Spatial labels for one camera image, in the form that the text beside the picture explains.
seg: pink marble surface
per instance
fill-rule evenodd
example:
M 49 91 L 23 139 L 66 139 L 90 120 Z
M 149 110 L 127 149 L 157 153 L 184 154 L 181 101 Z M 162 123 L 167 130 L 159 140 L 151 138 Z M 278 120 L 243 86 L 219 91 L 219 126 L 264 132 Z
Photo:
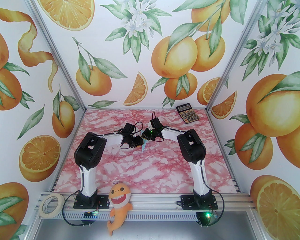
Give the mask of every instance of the pink marble surface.
M 145 129 L 152 111 L 87 110 L 54 191 L 72 193 L 80 189 L 80 172 L 73 155 L 87 132 L 111 133 L 126 122 L 135 124 L 138 121 L 143 122 Z M 200 120 L 189 124 L 183 122 L 175 109 L 156 109 L 155 113 L 163 125 L 181 130 L 195 129 L 206 147 L 205 168 L 209 186 L 221 193 L 236 193 L 204 110 L 196 110 Z M 106 147 L 97 166 L 98 192 L 108 193 L 116 181 L 128 184 L 132 193 L 186 194 L 193 190 L 189 164 L 183 159 L 178 143 L 168 139 L 148 141 L 143 153 L 140 146 L 129 149 L 120 149 L 119 145 Z

